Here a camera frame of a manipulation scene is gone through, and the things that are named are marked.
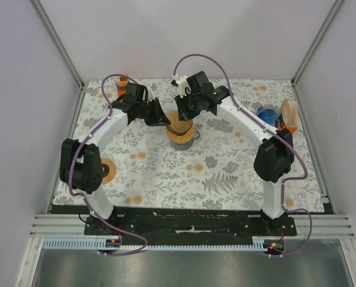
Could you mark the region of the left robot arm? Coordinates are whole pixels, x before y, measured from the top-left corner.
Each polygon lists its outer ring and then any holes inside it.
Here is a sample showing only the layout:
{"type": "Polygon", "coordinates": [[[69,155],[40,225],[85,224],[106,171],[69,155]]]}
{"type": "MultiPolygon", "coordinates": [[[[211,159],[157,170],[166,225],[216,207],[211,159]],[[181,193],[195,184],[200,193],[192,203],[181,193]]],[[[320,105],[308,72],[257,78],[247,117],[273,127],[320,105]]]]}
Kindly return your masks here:
{"type": "Polygon", "coordinates": [[[129,83],[125,93],[108,100],[109,113],[84,138],[65,139],[61,148],[59,177],[68,185],[72,196],[82,196],[97,226],[103,233],[116,232],[118,220],[112,216],[114,206],[103,191],[104,169],[101,152],[132,121],[141,119],[147,126],[168,126],[152,86],[129,83]]]}

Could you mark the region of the brown paper coffee filter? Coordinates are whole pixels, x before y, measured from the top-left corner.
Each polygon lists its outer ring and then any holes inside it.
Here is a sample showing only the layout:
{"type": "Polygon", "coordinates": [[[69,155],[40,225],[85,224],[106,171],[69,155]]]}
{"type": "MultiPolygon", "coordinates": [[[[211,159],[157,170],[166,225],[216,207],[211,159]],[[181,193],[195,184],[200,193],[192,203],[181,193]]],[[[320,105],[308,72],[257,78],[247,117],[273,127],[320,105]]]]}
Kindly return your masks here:
{"type": "Polygon", "coordinates": [[[167,113],[167,118],[170,121],[170,125],[167,126],[167,130],[172,134],[181,136],[185,135],[189,129],[193,126],[193,121],[183,121],[179,119],[178,110],[172,110],[167,113]]]}

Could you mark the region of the orange coffee filter box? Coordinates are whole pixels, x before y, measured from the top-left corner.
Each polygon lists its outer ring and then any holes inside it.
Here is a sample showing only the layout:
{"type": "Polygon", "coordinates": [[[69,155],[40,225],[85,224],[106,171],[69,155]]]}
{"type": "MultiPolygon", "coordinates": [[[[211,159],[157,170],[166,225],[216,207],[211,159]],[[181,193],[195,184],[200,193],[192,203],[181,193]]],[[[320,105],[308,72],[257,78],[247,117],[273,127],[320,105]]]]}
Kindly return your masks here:
{"type": "Polygon", "coordinates": [[[287,129],[291,134],[294,134],[299,127],[299,123],[300,117],[297,102],[284,99],[278,117],[278,129],[287,129]]]}

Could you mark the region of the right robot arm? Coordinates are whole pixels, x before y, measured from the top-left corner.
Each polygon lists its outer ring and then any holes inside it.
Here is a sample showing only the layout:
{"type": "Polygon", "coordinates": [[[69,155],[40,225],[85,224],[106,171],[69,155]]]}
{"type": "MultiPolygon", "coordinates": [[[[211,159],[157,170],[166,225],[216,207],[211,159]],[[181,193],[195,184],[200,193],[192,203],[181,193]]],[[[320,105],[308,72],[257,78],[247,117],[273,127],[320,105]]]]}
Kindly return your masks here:
{"type": "Polygon", "coordinates": [[[244,109],[229,88],[214,87],[203,71],[190,77],[173,75],[171,83],[179,92],[174,100],[180,120],[211,112],[237,128],[257,149],[253,168],[263,182],[263,207],[257,226],[267,235],[276,234],[287,219],[281,207],[280,180],[294,162],[291,133],[277,130],[244,109]]]}

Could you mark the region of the clear glass dripper cone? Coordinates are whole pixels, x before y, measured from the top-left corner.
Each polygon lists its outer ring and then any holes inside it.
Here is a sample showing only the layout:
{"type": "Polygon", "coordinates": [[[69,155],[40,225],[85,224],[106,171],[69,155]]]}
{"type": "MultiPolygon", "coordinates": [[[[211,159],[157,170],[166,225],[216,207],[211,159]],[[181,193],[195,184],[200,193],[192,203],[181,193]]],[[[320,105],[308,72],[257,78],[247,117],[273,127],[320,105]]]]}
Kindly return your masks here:
{"type": "Polygon", "coordinates": [[[188,121],[188,122],[176,122],[176,123],[171,123],[169,126],[167,126],[167,130],[178,136],[182,136],[187,134],[187,132],[191,129],[193,126],[193,123],[188,121]]]}

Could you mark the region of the glass coffee server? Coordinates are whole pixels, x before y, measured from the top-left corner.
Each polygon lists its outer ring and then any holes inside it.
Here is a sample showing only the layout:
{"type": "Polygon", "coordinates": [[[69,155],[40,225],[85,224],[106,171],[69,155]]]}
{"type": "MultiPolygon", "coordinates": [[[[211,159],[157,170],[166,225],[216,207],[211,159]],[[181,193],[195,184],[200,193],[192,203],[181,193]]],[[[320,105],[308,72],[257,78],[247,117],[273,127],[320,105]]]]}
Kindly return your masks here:
{"type": "Polygon", "coordinates": [[[193,145],[194,141],[198,140],[199,138],[200,138],[200,132],[195,132],[191,140],[185,143],[175,143],[173,141],[170,141],[170,145],[176,150],[186,151],[193,145]]]}

